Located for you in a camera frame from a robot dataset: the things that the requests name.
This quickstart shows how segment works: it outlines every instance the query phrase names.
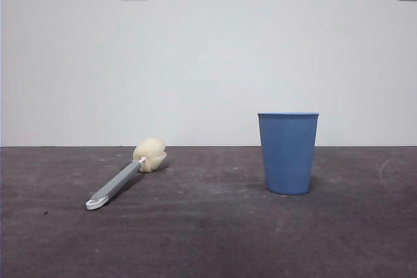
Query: cup rim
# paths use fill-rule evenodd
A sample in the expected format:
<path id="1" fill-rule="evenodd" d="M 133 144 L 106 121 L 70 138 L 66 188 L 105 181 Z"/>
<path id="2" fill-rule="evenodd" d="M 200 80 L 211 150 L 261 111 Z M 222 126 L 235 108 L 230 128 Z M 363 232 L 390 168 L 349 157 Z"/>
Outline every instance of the cup rim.
<path id="1" fill-rule="evenodd" d="M 318 112 L 260 112 L 258 115 L 319 115 Z"/>

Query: sponge brush head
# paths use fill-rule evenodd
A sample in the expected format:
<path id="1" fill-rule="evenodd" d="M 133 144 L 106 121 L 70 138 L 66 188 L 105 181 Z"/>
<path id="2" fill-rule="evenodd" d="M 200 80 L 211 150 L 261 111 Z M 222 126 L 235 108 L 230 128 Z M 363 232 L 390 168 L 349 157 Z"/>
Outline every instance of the sponge brush head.
<path id="1" fill-rule="evenodd" d="M 150 173 L 158 168 L 167 154 L 164 151 L 165 144 L 159 138 L 150 138 L 142 141 L 133 151 L 133 160 L 146 157 L 142 163 L 141 173 Z"/>

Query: blue plastic cup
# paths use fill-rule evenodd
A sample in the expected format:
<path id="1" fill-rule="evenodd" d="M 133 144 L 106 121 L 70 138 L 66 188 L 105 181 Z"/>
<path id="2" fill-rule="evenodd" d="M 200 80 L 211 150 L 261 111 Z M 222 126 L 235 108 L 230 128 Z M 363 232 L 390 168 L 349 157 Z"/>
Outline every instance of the blue plastic cup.
<path id="1" fill-rule="evenodd" d="M 266 188 L 302 195 L 310 185 L 318 113 L 258 113 Z"/>

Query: concrete floor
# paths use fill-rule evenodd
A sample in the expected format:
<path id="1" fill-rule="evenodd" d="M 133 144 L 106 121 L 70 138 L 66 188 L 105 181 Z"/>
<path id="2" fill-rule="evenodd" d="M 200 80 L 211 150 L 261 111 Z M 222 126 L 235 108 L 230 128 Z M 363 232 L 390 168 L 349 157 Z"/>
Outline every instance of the concrete floor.
<path id="1" fill-rule="evenodd" d="M 261 150 L 168 148 L 99 210 L 133 148 L 2 148 L 1 277 L 417 277 L 417 147 L 317 148 L 306 195 Z"/>

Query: gray handle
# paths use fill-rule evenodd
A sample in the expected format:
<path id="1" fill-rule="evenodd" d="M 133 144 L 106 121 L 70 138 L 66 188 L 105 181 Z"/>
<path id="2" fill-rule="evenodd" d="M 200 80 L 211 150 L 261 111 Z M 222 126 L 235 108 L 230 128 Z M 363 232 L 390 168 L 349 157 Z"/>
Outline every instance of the gray handle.
<path id="1" fill-rule="evenodd" d="M 141 168 L 141 161 L 132 161 L 131 164 L 126 166 L 119 174 L 114 176 L 107 184 L 105 184 L 100 190 L 98 190 L 91 200 L 100 200 L 104 197 L 108 197 L 108 200 L 118 192 L 137 171 Z"/>

